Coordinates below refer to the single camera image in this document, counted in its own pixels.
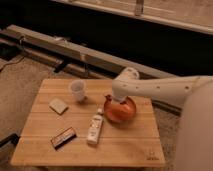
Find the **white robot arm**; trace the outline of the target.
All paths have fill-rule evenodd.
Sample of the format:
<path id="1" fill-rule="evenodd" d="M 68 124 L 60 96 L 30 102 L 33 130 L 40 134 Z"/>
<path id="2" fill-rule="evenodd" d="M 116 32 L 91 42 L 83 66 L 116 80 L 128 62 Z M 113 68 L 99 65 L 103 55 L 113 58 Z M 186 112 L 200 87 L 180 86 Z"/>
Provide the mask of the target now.
<path id="1" fill-rule="evenodd" d="M 113 98 L 143 96 L 182 109 L 173 171 L 213 171 L 213 76 L 140 80 L 125 68 L 112 82 Z"/>

